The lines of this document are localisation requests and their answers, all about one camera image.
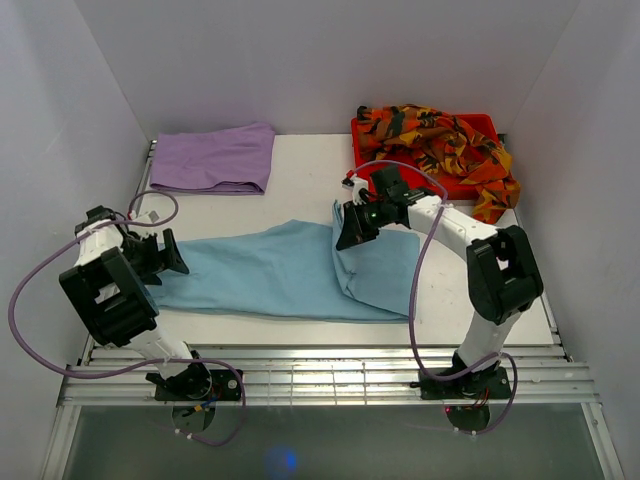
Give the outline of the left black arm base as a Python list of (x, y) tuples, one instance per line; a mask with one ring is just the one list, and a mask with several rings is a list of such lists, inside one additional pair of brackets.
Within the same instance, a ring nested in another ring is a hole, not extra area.
[(203, 364), (190, 364), (168, 379), (159, 373), (147, 373), (145, 379), (155, 386), (156, 401), (192, 403), (172, 408), (174, 427), (188, 433), (204, 432), (212, 424), (218, 402), (241, 399), (239, 381), (230, 370), (207, 370)]

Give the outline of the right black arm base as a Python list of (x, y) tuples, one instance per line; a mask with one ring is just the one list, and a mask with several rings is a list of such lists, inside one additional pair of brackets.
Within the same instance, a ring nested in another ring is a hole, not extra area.
[[(419, 391), (421, 400), (444, 401), (445, 415), (455, 431), (477, 436), (488, 433), (509, 412), (517, 392), (517, 380), (508, 378), (502, 366), (492, 366), (478, 372), (447, 381), (436, 381), (420, 373), (409, 387)], [(499, 418), (492, 423), (489, 402), (506, 400)]]

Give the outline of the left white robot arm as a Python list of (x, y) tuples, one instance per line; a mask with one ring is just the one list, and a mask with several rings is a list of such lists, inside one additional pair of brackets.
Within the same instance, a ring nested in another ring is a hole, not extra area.
[(104, 206), (87, 212), (75, 227), (79, 257), (59, 275), (59, 283), (96, 343), (158, 360), (148, 381), (180, 399), (204, 399), (213, 388), (209, 370), (186, 342), (159, 326), (159, 308), (148, 290), (162, 284), (165, 271), (189, 273), (173, 231), (141, 234), (118, 220), (118, 213)]

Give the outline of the orange camouflage trousers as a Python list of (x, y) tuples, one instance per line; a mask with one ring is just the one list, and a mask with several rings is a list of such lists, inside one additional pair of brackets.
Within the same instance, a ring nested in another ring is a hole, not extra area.
[(366, 162), (406, 158), (433, 178), (449, 177), (473, 188), (476, 220), (495, 224), (519, 201), (512, 155), (458, 115), (414, 104), (361, 106), (354, 132)]

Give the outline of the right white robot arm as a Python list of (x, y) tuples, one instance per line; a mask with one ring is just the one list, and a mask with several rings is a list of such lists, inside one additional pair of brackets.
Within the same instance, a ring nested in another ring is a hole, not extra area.
[(412, 188), (401, 165), (386, 161), (370, 179), (347, 173), (343, 186), (352, 198), (342, 206), (338, 250), (376, 239), (395, 224), (425, 234), (423, 243), (438, 241), (464, 260), (468, 296), (473, 306), (469, 329), (453, 355), (452, 366), (434, 373), (421, 365), (423, 379), (452, 383), (464, 397), (474, 397), (488, 384), (488, 371), (506, 358), (504, 343), (521, 315), (544, 290), (527, 234), (519, 226), (498, 228), (457, 210), (437, 181)]

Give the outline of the light blue trousers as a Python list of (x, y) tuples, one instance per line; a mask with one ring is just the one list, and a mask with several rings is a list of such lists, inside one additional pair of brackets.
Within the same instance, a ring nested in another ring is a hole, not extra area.
[(371, 242), (338, 251), (342, 225), (334, 204), (329, 225), (290, 220), (259, 233), (181, 241), (188, 274), (164, 271), (149, 292), (170, 310), (406, 321), (419, 236), (383, 229)]

